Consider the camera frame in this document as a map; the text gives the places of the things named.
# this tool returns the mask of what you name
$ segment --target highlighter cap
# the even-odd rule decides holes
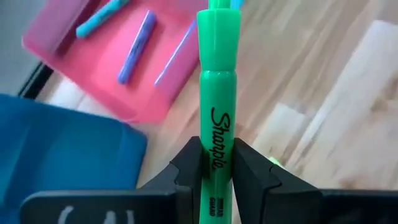
[[[198,12],[199,56],[203,70],[235,70],[241,12],[239,9],[207,9]]]

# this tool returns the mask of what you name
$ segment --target black holder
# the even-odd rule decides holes
[[[170,164],[137,190],[61,190],[31,195],[21,224],[198,224],[202,148],[192,137]],[[233,183],[243,224],[398,223],[398,192],[321,190],[235,139]]]

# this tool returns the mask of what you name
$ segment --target marker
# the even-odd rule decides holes
[[[155,23],[155,14],[152,11],[147,11],[147,14],[138,30],[138,34],[132,43],[127,59],[118,75],[118,82],[120,84],[126,84],[129,81],[131,73],[149,39],[150,33],[154,29]]]
[[[169,68],[170,64],[173,62],[175,56],[177,55],[178,51],[181,49],[181,46],[188,39],[188,36],[191,33],[191,31],[193,30],[193,28],[195,27],[195,24],[196,24],[196,21],[193,21],[191,23],[191,25],[189,25],[189,28],[188,28],[187,32],[185,33],[184,37],[182,37],[182,40],[180,41],[180,43],[177,45],[177,48],[174,50],[174,53],[170,57],[169,61],[166,63],[166,66],[164,67],[163,71],[157,76],[157,78],[155,80],[155,85],[158,84],[160,79],[162,79],[163,75],[166,73],[166,71]]]
[[[232,221],[231,162],[236,107],[236,52],[241,13],[230,0],[209,0],[198,12],[200,140],[205,171],[201,182],[200,224]]]
[[[110,0],[94,15],[92,15],[85,23],[76,28],[76,36],[84,38],[88,36],[93,30],[99,27],[115,12],[120,10],[129,0]]]

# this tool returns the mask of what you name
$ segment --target green highlighter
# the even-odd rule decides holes
[[[198,12],[200,140],[205,155],[200,223],[230,224],[231,162],[236,110],[236,52],[241,13],[230,0],[209,0]]]

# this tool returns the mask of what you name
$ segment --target wooden floor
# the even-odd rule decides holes
[[[396,0],[247,0],[237,137],[317,187],[398,189],[396,12]],[[149,136],[139,186],[199,134],[199,71],[162,124],[137,126]],[[110,116],[82,92],[61,97],[76,89],[55,77],[41,99]]]

